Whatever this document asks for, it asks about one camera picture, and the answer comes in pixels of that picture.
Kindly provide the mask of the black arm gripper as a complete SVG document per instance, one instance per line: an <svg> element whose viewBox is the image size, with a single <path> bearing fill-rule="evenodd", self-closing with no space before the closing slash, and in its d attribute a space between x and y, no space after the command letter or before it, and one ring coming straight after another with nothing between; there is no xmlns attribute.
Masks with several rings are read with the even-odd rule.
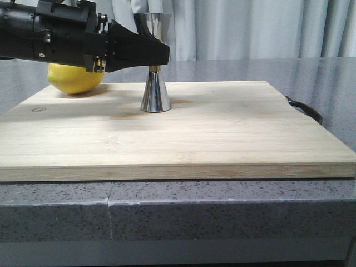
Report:
<svg viewBox="0 0 356 267"><path fill-rule="evenodd" d="M115 72L138 66L166 65L170 47L135 34L96 4L38 1L35 7L1 2L1 59L22 59Z"/></svg>

